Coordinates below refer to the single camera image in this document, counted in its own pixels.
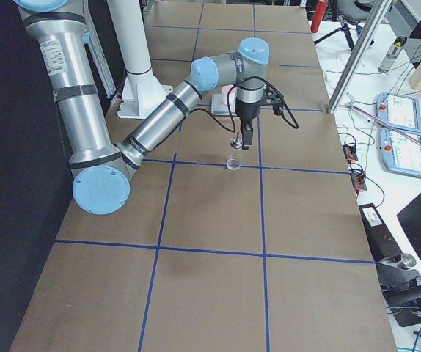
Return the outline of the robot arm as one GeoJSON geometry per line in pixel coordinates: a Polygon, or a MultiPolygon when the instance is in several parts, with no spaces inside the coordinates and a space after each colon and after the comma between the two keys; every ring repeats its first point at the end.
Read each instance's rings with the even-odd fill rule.
{"type": "Polygon", "coordinates": [[[130,179],[142,160],[164,141],[203,96],[215,88],[236,87],[235,114],[243,146],[252,143],[252,121],[265,93],[269,62],[265,40],[250,37],[238,49],[191,63],[177,87],[159,83],[151,67],[137,1],[110,1],[109,12],[127,72],[119,116],[140,120],[123,142],[109,138],[86,50],[98,37],[86,1],[19,1],[26,31],[34,37],[53,87],[72,148],[69,167],[73,198],[83,210],[105,215],[128,200],[130,179]]]}

